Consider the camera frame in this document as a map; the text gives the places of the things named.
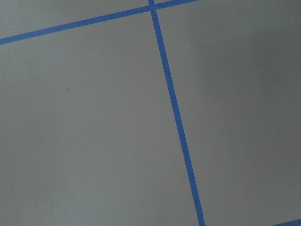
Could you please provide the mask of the blue tape grid line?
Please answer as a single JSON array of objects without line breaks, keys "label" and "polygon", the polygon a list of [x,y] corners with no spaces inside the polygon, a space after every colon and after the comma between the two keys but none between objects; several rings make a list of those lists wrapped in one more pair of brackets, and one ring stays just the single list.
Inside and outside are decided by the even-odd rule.
[{"label": "blue tape grid line", "polygon": [[181,148],[182,148],[183,159],[184,159],[184,163],[185,163],[186,172],[188,175],[191,194],[192,194],[194,207],[195,207],[195,211],[196,211],[196,215],[197,215],[197,219],[198,219],[198,225],[204,226],[205,225],[204,214],[203,214],[203,210],[202,210],[201,201],[199,198],[198,186],[197,186],[195,175],[194,175],[189,147],[187,144],[187,139],[186,139],[183,123],[182,123],[181,113],[180,113],[180,109],[178,106],[176,91],[174,89],[174,83],[173,83],[173,78],[172,78],[169,61],[168,61],[168,57],[167,57],[167,53],[166,53],[163,34],[162,34],[161,27],[160,27],[159,17],[158,17],[158,13],[157,13],[158,7],[156,6],[155,1],[153,1],[153,0],[148,1],[148,4],[150,6],[152,23],[153,23],[153,27],[154,27],[154,31],[155,31],[155,35],[156,35],[156,40],[157,40],[160,58],[161,58],[162,66],[163,66],[165,79],[166,79],[168,94],[169,94],[171,105],[172,105],[172,110],[173,110],[174,120],[175,120],[176,127],[177,127],[179,141],[180,141]]}]

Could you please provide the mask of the brown paper table cover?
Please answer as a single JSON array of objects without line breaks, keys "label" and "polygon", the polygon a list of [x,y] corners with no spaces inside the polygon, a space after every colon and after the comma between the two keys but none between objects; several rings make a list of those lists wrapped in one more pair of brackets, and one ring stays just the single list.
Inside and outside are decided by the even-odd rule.
[{"label": "brown paper table cover", "polygon": [[[1,1],[1,225],[198,226],[148,1]],[[205,226],[300,223],[300,1],[154,1]]]}]

